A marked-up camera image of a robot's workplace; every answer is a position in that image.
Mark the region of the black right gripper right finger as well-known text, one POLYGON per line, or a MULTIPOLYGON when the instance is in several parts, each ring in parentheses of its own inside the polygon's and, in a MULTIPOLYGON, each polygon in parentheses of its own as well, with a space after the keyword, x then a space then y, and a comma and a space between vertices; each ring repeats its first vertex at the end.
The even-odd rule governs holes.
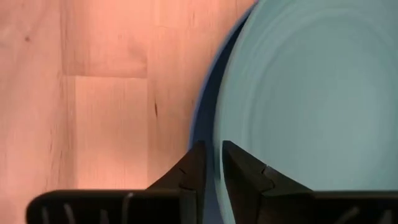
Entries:
POLYGON ((222 158, 236 224, 398 224, 398 191, 314 191, 231 141, 222 158))

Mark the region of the blue plastic plate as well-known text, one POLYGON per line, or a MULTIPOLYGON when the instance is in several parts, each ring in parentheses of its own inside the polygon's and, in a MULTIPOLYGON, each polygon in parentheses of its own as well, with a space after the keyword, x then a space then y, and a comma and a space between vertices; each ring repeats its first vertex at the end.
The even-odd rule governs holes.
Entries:
POLYGON ((246 20, 256 5, 257 2, 251 4, 230 29, 218 48, 203 81, 190 124, 188 146, 192 147, 197 141, 204 141, 206 145, 206 187, 203 224, 224 224, 215 185, 213 127, 216 102, 223 74, 233 47, 246 20))

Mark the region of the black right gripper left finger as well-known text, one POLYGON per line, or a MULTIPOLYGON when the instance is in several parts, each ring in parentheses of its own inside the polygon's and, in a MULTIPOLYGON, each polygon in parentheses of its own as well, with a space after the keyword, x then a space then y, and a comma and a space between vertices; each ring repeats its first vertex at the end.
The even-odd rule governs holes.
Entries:
POLYGON ((201 224, 206 147, 193 147, 146 189, 54 190, 26 208, 27 224, 201 224))

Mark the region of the teal plastic plate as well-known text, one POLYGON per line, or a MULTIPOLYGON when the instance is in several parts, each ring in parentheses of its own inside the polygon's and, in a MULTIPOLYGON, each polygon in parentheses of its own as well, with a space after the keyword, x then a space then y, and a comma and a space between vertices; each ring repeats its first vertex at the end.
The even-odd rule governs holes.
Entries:
POLYGON ((235 224, 224 140, 312 190, 398 190, 398 0, 259 0, 214 124, 217 198, 235 224))

